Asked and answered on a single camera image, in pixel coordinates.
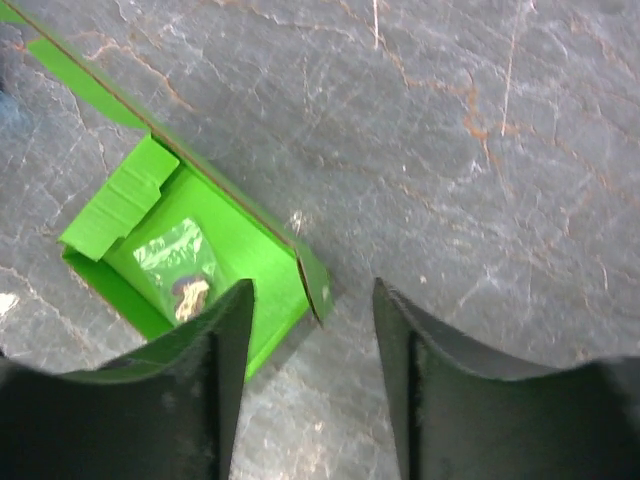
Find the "green paper box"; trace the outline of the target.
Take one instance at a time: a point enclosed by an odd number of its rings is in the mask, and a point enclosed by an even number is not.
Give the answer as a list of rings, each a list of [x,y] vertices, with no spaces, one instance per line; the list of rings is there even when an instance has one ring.
[[[37,32],[29,50],[74,94],[112,121],[144,131],[59,238],[65,261],[141,335],[155,339],[174,324],[133,252],[185,218],[198,223],[214,250],[218,295],[241,279],[254,284],[248,375],[306,313],[326,318],[328,272],[306,244],[19,5],[3,2],[1,19]]]

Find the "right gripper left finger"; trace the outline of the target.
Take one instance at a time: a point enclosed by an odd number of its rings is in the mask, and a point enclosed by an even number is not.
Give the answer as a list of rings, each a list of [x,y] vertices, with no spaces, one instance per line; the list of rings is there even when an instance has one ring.
[[[254,286],[95,370],[1,361],[5,479],[225,479],[234,449]]]

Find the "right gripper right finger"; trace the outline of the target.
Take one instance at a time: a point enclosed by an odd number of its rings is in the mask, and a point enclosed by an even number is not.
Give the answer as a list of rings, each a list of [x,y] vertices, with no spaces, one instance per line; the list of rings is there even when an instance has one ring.
[[[373,317],[404,479],[635,479],[639,360],[555,368],[496,350],[382,280]]]

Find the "small clear plastic scrap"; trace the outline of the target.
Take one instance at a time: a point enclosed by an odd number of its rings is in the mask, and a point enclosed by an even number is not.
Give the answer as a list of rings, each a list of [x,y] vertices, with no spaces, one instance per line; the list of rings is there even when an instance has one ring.
[[[138,247],[133,256],[153,286],[163,314],[174,325],[198,316],[219,293],[214,250],[191,218]]]

